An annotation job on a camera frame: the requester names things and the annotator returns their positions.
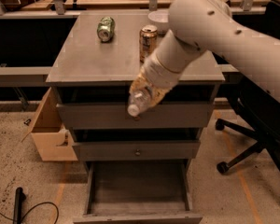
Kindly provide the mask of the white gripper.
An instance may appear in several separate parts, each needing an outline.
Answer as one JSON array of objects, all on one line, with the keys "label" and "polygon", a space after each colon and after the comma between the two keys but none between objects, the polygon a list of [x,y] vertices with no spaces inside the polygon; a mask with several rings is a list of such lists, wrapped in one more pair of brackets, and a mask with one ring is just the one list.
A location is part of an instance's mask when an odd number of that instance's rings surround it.
[{"label": "white gripper", "polygon": [[148,90],[150,93],[149,106],[154,107],[178,83],[180,77],[180,73],[167,69],[158,60],[157,55],[152,53],[145,59],[136,79],[132,82],[129,94],[142,89]]}]

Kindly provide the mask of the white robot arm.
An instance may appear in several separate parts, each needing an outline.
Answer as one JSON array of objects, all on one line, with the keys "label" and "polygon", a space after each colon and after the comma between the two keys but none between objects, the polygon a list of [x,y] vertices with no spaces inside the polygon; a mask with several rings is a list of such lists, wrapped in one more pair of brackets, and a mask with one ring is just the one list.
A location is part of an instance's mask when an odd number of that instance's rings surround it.
[{"label": "white robot arm", "polygon": [[280,40],[236,22],[218,0],[174,0],[169,30],[146,59],[130,92],[147,88],[157,105],[187,66],[210,50],[280,103]]}]

